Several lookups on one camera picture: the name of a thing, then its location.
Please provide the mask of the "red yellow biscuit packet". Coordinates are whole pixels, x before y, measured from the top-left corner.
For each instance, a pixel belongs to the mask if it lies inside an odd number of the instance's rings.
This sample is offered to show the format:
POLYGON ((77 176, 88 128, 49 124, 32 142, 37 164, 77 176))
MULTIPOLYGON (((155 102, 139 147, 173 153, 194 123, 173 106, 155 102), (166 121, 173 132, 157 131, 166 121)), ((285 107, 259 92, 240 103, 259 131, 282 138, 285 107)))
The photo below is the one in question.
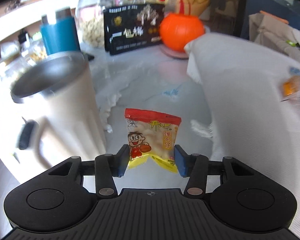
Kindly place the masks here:
POLYGON ((128 168, 136 168, 149 158, 161 168, 176 173, 174 145, 181 118, 167 113, 127 108, 128 168))

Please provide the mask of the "cream white kettle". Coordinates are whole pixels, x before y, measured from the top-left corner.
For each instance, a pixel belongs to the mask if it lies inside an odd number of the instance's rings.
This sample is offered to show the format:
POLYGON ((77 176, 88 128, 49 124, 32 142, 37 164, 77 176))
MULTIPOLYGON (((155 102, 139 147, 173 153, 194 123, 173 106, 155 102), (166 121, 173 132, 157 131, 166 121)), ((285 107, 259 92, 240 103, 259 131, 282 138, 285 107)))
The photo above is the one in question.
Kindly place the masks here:
POLYGON ((73 156, 106 152, 88 59, 48 56, 13 85, 0 104, 0 159, 23 183, 73 156))

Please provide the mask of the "white table cloth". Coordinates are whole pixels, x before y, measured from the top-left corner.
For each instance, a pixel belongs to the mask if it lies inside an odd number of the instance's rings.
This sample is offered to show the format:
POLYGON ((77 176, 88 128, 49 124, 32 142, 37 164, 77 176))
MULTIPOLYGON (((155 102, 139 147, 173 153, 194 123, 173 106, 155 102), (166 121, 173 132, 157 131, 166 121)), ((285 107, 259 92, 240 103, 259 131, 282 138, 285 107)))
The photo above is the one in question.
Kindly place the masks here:
POLYGON ((218 33, 185 46, 187 74, 212 115, 212 157, 230 155, 289 189, 298 202, 290 230, 300 237, 300 102, 281 85, 300 63, 267 47, 218 33))

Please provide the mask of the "black remote control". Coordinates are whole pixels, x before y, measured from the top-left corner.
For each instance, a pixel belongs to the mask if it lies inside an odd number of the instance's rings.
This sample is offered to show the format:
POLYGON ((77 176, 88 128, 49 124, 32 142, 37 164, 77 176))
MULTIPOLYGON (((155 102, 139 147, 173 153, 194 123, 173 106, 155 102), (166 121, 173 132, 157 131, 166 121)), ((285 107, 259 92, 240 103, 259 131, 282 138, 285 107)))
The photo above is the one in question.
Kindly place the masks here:
POLYGON ((92 61, 95 57, 93 55, 85 53, 85 56, 87 57, 88 61, 92 61))

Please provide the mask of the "orange small snack packet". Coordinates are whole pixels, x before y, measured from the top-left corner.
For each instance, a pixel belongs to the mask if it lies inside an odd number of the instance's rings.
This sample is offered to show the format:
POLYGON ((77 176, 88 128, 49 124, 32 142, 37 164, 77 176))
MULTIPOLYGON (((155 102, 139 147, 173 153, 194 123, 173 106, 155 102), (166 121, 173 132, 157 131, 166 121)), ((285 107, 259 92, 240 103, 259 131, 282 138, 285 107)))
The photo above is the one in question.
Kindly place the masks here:
POLYGON ((293 75, 282 84, 284 100, 300 101, 300 75, 293 75))

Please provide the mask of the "teal thermos bottle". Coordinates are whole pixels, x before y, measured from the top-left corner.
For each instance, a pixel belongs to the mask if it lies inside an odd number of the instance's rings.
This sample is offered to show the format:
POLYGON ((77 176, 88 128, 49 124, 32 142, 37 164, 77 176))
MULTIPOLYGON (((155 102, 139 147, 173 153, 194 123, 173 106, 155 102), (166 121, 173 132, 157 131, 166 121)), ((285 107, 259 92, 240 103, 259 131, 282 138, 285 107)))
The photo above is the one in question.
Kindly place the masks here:
POLYGON ((75 19, 69 7, 43 15, 40 32, 47 55, 81 50, 75 19))

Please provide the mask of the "orange pumpkin bowl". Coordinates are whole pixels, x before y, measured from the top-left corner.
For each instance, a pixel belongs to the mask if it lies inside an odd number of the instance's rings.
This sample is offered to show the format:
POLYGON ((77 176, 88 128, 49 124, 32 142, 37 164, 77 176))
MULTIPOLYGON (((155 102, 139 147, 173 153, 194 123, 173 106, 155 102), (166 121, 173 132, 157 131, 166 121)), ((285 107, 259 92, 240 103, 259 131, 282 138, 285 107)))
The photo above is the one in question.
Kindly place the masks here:
POLYGON ((159 34, 167 48, 184 53, 189 42, 205 34, 205 27, 197 16, 169 13, 160 24, 159 34))

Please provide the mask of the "black plum snack bag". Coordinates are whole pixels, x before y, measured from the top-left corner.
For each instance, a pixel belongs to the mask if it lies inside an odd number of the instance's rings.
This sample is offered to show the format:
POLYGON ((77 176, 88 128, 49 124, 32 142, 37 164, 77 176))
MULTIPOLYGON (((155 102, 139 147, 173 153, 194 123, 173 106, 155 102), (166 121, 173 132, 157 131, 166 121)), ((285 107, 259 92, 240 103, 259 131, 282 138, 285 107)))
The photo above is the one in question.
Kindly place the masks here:
POLYGON ((163 4, 143 3, 104 9, 104 48, 110 55, 162 44, 163 4))

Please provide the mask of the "beige sofa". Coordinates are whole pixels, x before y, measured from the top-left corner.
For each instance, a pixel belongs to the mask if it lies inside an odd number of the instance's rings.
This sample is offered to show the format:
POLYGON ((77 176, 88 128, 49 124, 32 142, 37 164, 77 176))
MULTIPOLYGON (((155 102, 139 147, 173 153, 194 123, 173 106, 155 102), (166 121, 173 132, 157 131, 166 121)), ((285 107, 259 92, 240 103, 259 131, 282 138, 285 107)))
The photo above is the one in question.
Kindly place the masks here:
POLYGON ((285 19, 260 11, 249 15, 249 40, 263 46, 283 41, 300 49, 300 30, 291 27, 285 19))

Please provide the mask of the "glass jar with lid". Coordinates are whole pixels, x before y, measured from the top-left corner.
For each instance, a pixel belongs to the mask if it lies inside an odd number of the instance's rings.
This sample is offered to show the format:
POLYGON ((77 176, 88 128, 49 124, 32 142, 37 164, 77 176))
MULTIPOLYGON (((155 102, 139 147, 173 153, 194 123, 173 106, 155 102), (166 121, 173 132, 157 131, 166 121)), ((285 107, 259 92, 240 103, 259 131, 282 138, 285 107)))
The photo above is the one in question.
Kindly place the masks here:
POLYGON ((104 47, 103 11, 113 7, 114 3, 115 0, 78 0, 75 18, 85 44, 94 48, 104 47))

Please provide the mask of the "dark blue cabinet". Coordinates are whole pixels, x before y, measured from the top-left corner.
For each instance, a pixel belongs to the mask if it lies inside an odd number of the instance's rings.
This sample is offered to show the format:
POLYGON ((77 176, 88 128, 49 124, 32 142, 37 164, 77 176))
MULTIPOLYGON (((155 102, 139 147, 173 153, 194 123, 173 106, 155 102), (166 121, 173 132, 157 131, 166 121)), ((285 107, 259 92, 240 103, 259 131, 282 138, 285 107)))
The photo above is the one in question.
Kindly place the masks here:
POLYGON ((285 0, 239 0, 234 35, 249 39, 249 16, 260 11, 285 19, 289 25, 300 30, 300 0, 289 4, 285 0))

